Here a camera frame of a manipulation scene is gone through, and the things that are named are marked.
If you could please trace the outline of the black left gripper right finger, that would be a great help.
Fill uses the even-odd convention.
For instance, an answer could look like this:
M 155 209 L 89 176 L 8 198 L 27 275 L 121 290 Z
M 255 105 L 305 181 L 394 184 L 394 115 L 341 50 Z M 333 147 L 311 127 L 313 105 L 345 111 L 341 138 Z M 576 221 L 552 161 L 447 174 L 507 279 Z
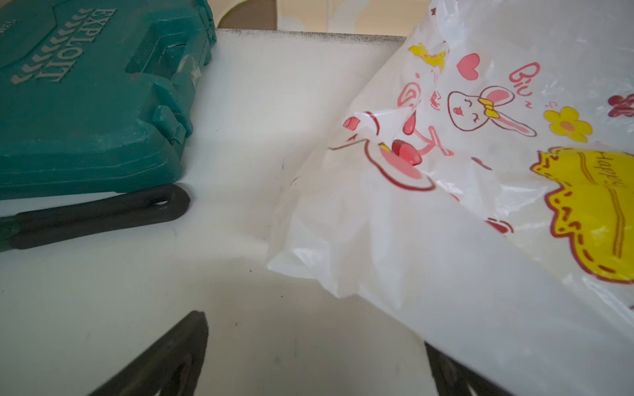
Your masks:
M 424 343 L 440 396 L 510 396 L 506 390 Z

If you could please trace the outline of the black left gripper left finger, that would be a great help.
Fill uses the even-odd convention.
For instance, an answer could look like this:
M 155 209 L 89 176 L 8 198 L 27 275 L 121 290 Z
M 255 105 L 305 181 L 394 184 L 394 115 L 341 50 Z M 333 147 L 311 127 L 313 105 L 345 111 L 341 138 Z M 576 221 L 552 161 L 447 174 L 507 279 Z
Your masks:
M 192 311 L 93 395 L 193 395 L 209 335 L 206 315 Z

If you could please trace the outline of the white printed plastic bag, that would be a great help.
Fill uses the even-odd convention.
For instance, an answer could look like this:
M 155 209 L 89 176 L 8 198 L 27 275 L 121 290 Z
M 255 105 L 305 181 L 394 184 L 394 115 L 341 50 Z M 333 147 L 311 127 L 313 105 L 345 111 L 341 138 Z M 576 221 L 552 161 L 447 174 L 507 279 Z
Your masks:
M 292 180 L 267 266 L 510 393 L 632 394 L 632 2 L 430 3 Z

